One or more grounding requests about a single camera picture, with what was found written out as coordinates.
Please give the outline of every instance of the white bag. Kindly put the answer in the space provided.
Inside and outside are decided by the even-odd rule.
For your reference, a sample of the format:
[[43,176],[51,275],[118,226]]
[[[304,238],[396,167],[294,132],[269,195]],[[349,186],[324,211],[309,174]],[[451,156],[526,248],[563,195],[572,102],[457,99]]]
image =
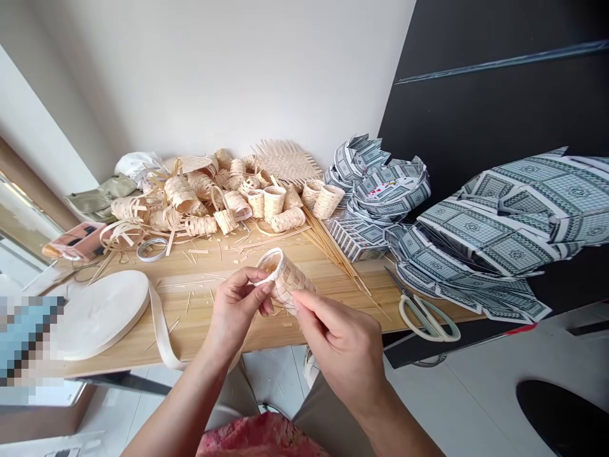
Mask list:
[[136,182],[138,189],[142,190],[151,169],[169,174],[169,170],[155,152],[130,152],[121,157],[114,168],[114,173],[122,173],[129,177]]

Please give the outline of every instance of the green bag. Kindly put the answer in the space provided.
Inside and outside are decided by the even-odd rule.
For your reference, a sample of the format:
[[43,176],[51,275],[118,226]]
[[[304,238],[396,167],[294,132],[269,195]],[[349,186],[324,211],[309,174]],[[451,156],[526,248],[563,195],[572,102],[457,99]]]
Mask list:
[[97,189],[66,195],[64,200],[85,219],[109,224],[117,220],[110,209],[112,201],[132,194],[137,195],[137,192],[141,193],[134,181],[118,174]]

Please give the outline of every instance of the scissors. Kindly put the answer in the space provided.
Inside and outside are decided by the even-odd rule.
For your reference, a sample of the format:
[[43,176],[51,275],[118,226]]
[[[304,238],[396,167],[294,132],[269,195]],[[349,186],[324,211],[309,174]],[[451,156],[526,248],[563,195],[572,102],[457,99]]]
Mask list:
[[[440,310],[436,305],[428,302],[427,300],[423,300],[414,293],[410,292],[407,288],[403,287],[400,280],[396,277],[395,274],[393,274],[393,272],[389,268],[385,267],[385,270],[389,272],[389,275],[391,276],[395,284],[398,286],[400,291],[402,291],[402,297],[400,300],[399,307],[400,315],[402,316],[402,319],[404,320],[404,322],[406,322],[406,325],[408,325],[410,330],[415,332],[415,334],[419,335],[421,338],[428,341],[449,343],[451,341],[458,341],[461,339],[461,332],[459,331],[457,324],[455,324],[455,322],[451,318],[449,318],[444,311]],[[423,327],[425,327],[425,330],[427,330],[428,333],[420,330],[410,321],[408,315],[406,314],[406,310],[404,309],[404,305],[406,304],[412,310],[414,315],[420,320],[421,324],[423,324]],[[450,334],[444,331],[442,325],[440,325],[436,318],[433,317],[433,315],[429,312],[430,309],[434,310],[437,314],[440,315],[442,319],[444,319],[444,321],[446,321],[450,328]]]

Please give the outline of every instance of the white wall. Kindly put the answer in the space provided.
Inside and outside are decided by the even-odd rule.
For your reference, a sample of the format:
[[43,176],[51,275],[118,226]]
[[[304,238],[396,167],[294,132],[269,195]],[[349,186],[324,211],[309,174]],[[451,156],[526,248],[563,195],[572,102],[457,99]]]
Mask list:
[[98,186],[2,46],[0,135],[59,198]]
[[32,0],[121,154],[247,154],[291,138],[323,167],[376,136],[415,0]]
[[[70,148],[65,150],[62,162],[82,161],[89,169],[90,173],[74,179],[84,181],[93,175],[96,182],[105,181],[114,172],[120,153],[106,140],[63,58],[27,2],[0,0],[0,45],[69,142]],[[36,131],[30,131],[28,135],[36,135]],[[49,149],[62,147],[49,143],[48,138],[45,142]],[[96,186],[96,183],[87,184],[86,190]],[[70,191],[76,191],[78,187],[70,187]]]

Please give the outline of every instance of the tape roll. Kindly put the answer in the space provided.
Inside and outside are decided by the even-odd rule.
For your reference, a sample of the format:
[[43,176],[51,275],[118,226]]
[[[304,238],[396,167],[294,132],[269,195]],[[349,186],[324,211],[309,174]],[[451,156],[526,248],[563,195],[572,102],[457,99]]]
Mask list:
[[[162,251],[160,251],[159,254],[156,254],[155,256],[151,256],[151,257],[144,257],[144,250],[153,245],[153,244],[164,244],[165,247],[163,248]],[[143,262],[156,262],[157,260],[162,259],[163,257],[165,257],[165,252],[167,252],[167,240],[165,238],[153,238],[151,240],[145,241],[144,243],[141,244],[141,246],[138,248],[138,259],[140,259]]]

